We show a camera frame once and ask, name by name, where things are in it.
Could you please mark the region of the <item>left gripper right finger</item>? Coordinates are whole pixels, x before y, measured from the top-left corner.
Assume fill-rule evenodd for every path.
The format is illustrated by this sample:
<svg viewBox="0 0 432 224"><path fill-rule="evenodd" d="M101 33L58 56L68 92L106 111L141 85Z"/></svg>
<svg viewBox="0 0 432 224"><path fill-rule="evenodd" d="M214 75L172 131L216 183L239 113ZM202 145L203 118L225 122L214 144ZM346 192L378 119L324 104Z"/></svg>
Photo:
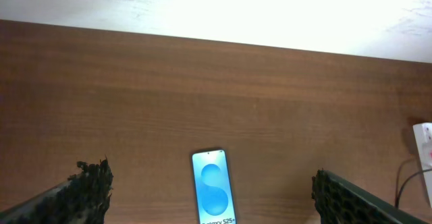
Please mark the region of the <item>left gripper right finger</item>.
<svg viewBox="0 0 432 224"><path fill-rule="evenodd" d="M312 177L311 197L324 224L425 223L324 169Z"/></svg>

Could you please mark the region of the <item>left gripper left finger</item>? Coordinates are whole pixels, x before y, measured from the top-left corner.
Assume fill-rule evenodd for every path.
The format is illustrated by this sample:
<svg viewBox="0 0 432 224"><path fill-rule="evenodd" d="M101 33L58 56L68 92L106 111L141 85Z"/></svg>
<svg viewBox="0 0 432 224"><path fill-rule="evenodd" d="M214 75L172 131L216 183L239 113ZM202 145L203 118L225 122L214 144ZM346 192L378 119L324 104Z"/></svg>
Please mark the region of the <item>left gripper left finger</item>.
<svg viewBox="0 0 432 224"><path fill-rule="evenodd" d="M109 209L113 174L107 159L77 162L81 170L53 188L1 212L6 224L103 224Z"/></svg>

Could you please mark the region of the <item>blue Galaxy smartphone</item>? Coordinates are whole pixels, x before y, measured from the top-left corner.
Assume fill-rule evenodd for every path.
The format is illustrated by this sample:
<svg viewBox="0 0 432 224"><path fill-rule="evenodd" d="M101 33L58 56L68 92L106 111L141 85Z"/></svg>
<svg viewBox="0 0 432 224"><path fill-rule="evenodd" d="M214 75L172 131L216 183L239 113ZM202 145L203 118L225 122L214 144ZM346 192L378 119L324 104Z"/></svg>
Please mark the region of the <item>blue Galaxy smartphone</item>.
<svg viewBox="0 0 432 224"><path fill-rule="evenodd" d="M225 151L216 149L194 153L192 170L199 223L236 224L238 219Z"/></svg>

